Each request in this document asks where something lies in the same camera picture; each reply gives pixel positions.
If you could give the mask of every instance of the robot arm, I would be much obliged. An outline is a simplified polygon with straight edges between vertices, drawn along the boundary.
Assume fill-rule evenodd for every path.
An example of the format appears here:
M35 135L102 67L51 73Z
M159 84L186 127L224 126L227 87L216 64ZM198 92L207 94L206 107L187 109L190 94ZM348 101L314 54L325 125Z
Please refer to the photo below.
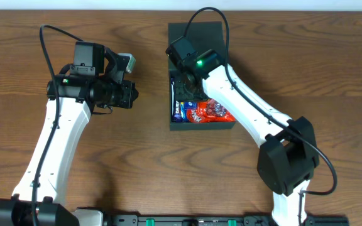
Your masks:
M249 97L257 106L261 107L265 112L271 115L277 121L288 126L288 120L291 118L279 112L274 107L267 104L256 93L254 93L248 86L239 79L234 72L233 68L229 65L229 74L236 85L244 94ZM268 121L261 113L259 113L252 105L247 103L242 96L232 88L230 81L226 76L224 66L218 66L213 71L209 72L207 79L202 79L202 86L205 94L223 105L230 113L237 119L241 125L249 132L254 139L255 143L260 147L266 142L266 136L271 134L276 136L282 131L282 128L276 126L274 123ZM299 192L305 190L309 185L310 180L304 180L297 185L293 192L286 196L285 194L278 194L273 192L272 217L279 226L299 225L298 212L299 212ZM306 219L307 215L304 208L301 209L302 222Z
M104 70L104 58L108 65ZM97 43L78 41L75 45L73 64L64 66L60 74L53 76L58 89L58 127L53 134L41 167L37 196L37 219L40 225L92 225L100 221L101 212L85 211L71 214L63 205L67 189L67 178L79 138L94 108L132 108L138 98L135 83L124 80L130 73L135 59L129 53L115 54ZM40 138L30 164L10 200L0 198L0 225L31 225L32 190L40 156L46 147L53 128L56 101L53 81L47 85L47 114Z
M232 81L229 81L223 66L224 60L214 50L198 56L189 41L181 37L171 43L166 53L180 72L178 76L184 77L181 80L187 82L188 87L196 87L196 90L202 87L202 92L208 98L216 100L230 111L260 148L257 168L262 180L273 192L274 221L279 226L299 225L300 215L303 222L306 214L304 208L299 211L299 193L308 187L314 168L319 164L317 153L270 122L241 96L232 83L265 114L315 145L310 122L303 117L293 121L288 115L267 104L238 78L230 65L228 71ZM284 146L284 140L290 142Z
M69 169L79 137L91 117L91 111L86 102L76 102L75 98L61 97L60 105L59 129L55 131L41 170L37 201L42 202L44 197L48 196L53 199L53 203L65 205ZM25 174L13 191L12 196L19 196L20 200L31 201L34 173L50 135L55 106L55 100L47 102L47 114L35 152Z
M287 121L291 119L288 115L279 112L266 103L261 97L246 86L241 79L239 79L230 65L228 67L231 78L247 97L254 101L269 115L273 116L273 118L283 123L285 126L288 126ZM247 103L247 101L232 88L224 71L224 66L218 66L216 69L209 72L209 77L202 80L202 86L208 97L223 105L237 121L244 126L258 147L266 141L266 135L276 135L282 130L282 128L270 123L266 117L259 113L252 105Z

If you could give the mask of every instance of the black box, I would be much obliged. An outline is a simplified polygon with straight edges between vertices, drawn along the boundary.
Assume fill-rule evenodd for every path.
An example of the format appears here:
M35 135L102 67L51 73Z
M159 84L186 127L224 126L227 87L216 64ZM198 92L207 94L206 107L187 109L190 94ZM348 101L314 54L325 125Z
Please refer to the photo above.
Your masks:
M169 23L168 24L168 44L180 38L184 34L187 23ZM188 40L198 52L198 55L206 52L209 49L216 50L222 57L226 52L226 47L223 40L223 29L221 22L203 22L192 23L188 30ZM172 90L171 76L177 73L173 63L168 60L168 84L170 94L170 130L185 131L185 130L211 130L211 129L231 129L235 122L208 122L208 123L193 123L193 122L172 122Z

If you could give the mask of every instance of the cable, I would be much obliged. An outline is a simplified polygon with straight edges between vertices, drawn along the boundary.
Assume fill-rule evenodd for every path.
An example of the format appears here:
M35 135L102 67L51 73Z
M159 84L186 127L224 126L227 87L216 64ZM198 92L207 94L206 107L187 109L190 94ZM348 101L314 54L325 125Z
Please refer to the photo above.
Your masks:
M105 115L105 114L111 114L112 113L112 107L111 106L104 105L103 108L104 109L108 108L110 110L110 112L92 112L92 115L102 116L102 115Z
M260 107L258 107L252 100L250 100L236 85L236 82L232 80L230 74L229 74L229 68L228 68L228 52L229 52L229 34L230 34L230 30L229 30L229 25L226 19L226 16L218 9L213 8L213 7L205 7L202 8L198 11L196 11L194 13L194 15L192 15L192 17L190 18L188 25L184 31L184 37L187 36L188 33L188 29L189 26L192 22L192 20L202 11L205 10L213 10L217 13L220 14L220 16L223 18L224 24L226 25L226 53L224 54L224 68L226 71L226 75L228 80L231 83L231 86L238 92L238 94L240 96L242 96L242 98L244 98L249 104L251 104L259 113L261 113L264 117L266 117L270 122L276 124L278 127L281 127L283 130L285 130L286 132L288 132L291 136L297 138L298 140L302 141L303 143L305 143L306 145L310 146L312 149L314 149L319 156L321 156L321 158L325 161L325 163L327 164L327 166L329 167L329 169L331 170L332 173L332 177L333 177L333 185L332 188L328 191L307 191L307 190L302 190L300 191L299 195L300 195L300 203L299 203L299 224L301 224L301 209L302 209L302 199L304 197L304 194L309 194L309 195L329 195L332 192L334 192L334 190L337 187L337 174L336 174L336 170L334 169L332 163L330 162L330 160L327 158L327 156L317 147L315 147L313 144L311 144L310 142L308 142L306 139L304 139L300 134L297 134L296 132L294 132L293 130L289 129L287 126L283 125L281 122L278 122L276 119L274 119L271 115L268 115L264 110L262 110Z
M47 49L46 49L45 43L44 43L44 37L43 37L44 28L50 28L50 29L53 29L55 31L61 32L61 33L65 34L65 35L67 35L67 36L69 36L71 38L74 38L74 39L76 39L78 41L83 41L80 38L66 32L64 30L61 30L59 28L56 28L56 27L48 25L48 24L43 24L40 27L40 43L41 43L41 47L43 48L43 53L44 53L45 60L47 61L48 69L49 69L50 74L51 74L51 78L52 78L52 82L53 82L53 86L54 86L54 96L55 96L56 107L55 107L55 118L54 118L54 121L53 121L53 126L51 128L51 132L50 132L50 135L48 136L48 139L47 139L47 142L45 144L44 150L43 150L43 152L42 152L42 154L40 156L40 160L38 162L36 173L35 173L35 179L32 182L33 188L32 188L32 191L31 191L31 214L32 214L32 219L33 219L33 225L34 226L39 225L39 222L38 222L38 219L37 219L37 212L36 212L37 188L40 185L38 179L40 177L41 168L43 167L44 159L45 159L45 156L47 155L48 148L50 147L51 141L52 141L53 136L55 134L55 130L57 130L57 128L59 128L58 120L59 120L59 117L60 117L60 96L59 96L59 93L58 93L57 83L55 81L54 70L53 70L50 58L48 57Z

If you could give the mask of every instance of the snack bag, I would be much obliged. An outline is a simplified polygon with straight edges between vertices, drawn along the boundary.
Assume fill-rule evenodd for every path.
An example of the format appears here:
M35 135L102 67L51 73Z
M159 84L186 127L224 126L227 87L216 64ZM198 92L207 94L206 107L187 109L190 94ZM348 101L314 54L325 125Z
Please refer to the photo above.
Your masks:
M187 109L187 119L190 122L234 122L236 119L215 100L197 102L195 108Z
M188 122L187 109L184 102L175 101L173 110L173 122Z

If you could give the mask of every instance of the candy wrapper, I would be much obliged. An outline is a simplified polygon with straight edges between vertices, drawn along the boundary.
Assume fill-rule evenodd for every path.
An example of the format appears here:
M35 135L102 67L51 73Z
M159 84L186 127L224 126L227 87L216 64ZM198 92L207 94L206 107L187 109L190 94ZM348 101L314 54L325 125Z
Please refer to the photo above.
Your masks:
M187 109L187 119L190 122L234 122L236 120L228 110L215 100L192 103L196 103L196 106Z
M172 122L189 122L187 119L187 110L196 109L196 102L179 102L174 100L174 80L171 78L171 90L172 90Z

